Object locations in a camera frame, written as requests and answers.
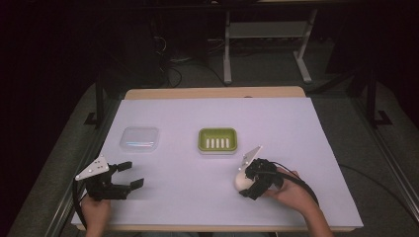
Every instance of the green tray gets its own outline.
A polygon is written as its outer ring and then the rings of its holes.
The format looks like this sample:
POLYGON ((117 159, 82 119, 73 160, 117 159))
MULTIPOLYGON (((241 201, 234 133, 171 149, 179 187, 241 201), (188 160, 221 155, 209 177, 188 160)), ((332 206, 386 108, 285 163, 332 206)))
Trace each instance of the green tray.
POLYGON ((203 154, 233 154, 237 149, 236 131, 231 127, 203 128, 198 148, 203 154))

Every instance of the wire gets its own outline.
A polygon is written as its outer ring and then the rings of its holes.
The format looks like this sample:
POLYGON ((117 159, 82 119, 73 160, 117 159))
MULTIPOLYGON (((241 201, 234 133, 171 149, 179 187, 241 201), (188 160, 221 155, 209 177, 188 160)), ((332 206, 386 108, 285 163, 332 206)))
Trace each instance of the wire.
POLYGON ((419 227, 419 222, 416 220, 415 216, 413 215, 413 213, 409 210, 409 208, 407 207, 406 204, 403 203, 403 201, 395 194, 393 193, 389 188, 387 188, 386 186, 384 186, 382 183, 380 183, 379 181, 375 180, 374 178, 368 176, 367 174, 352 168, 350 166, 344 165, 344 164, 338 164, 340 167, 346 168, 348 170, 352 170, 355 171, 356 173, 360 174, 361 176, 364 176, 365 178, 369 179, 370 181, 372 181, 373 183, 375 183, 376 185, 380 186, 382 189, 384 189, 386 192, 388 192, 403 208, 404 210, 409 214, 409 216, 412 218, 412 220, 416 223, 417 227, 419 227))
POLYGON ((283 168, 283 169, 285 169, 286 171, 290 172, 291 174, 293 174, 293 176, 295 176, 297 179, 299 179, 299 180, 301 180, 301 181, 302 181, 302 179, 301 179, 298 175, 294 174, 294 173, 293 173, 293 171, 291 171, 289 168, 285 167, 284 165, 282 165, 282 164, 280 164, 280 163, 278 163, 278 162, 272 162, 272 163, 274 163, 274 164, 276 164, 276 165, 281 166, 281 168, 283 168))
POLYGON ((175 64, 175 66, 201 66, 201 67, 204 67, 204 68, 208 69, 209 71, 211 71, 216 76, 216 78, 222 83, 223 86, 225 86, 225 87, 227 86, 223 82, 223 80, 221 79, 221 77, 219 77, 218 74, 212 68, 210 68, 210 67, 208 67, 206 65, 202 65, 202 64, 199 64, 199 63, 187 63, 187 64, 175 64))

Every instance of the hand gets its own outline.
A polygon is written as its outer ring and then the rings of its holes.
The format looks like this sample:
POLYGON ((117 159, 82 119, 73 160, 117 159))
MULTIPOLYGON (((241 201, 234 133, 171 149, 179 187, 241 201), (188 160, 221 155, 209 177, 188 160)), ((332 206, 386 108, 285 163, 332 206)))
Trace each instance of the hand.
POLYGON ((96 201, 86 195, 81 200, 81 209, 87 224, 86 237, 102 236, 111 216, 111 201, 96 201))
MULTIPOLYGON (((290 173, 282 168, 278 168, 278 171, 290 176, 298 177, 297 171, 290 173)), ((308 210, 317 207, 317 203, 304 188, 287 179, 284 179, 283 186, 279 190, 267 190, 265 196, 276 199, 300 212, 302 215, 308 210)))
MULTIPOLYGON (((296 171, 290 173, 282 168, 278 168, 278 171, 290 176, 298 176, 296 171)), ((283 186, 279 190, 266 190, 265 196, 276 199, 301 213, 312 237, 333 237, 323 211, 301 186, 284 179, 283 186)))

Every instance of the table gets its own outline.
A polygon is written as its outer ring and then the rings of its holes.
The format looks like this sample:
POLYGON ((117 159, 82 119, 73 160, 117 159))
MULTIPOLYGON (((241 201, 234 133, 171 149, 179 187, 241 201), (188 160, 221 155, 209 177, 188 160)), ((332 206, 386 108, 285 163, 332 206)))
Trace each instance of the table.
MULTIPOLYGON (((234 188, 242 154, 257 145, 264 146, 260 158, 300 172, 316 192, 334 231, 363 226, 310 99, 298 87, 249 87, 132 90, 126 94, 101 154, 110 164, 132 161, 131 169, 114 174, 114 184, 145 181, 127 200, 113 200, 110 229, 306 230, 296 211, 270 198, 242 197, 234 188), (149 153, 123 151, 119 142, 129 126, 158 127, 157 148, 149 153), (203 127, 233 127, 237 152, 201 154, 198 133, 203 127)), ((83 228, 77 215, 72 223, 83 228)))

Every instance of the plastic lid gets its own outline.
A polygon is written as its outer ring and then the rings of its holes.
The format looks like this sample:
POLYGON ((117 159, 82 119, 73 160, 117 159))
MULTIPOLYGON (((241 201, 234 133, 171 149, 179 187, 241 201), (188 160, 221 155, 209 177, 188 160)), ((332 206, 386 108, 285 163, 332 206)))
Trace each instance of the plastic lid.
POLYGON ((124 130, 120 147, 125 151, 151 152, 158 144, 159 132, 152 126, 129 126, 124 130))

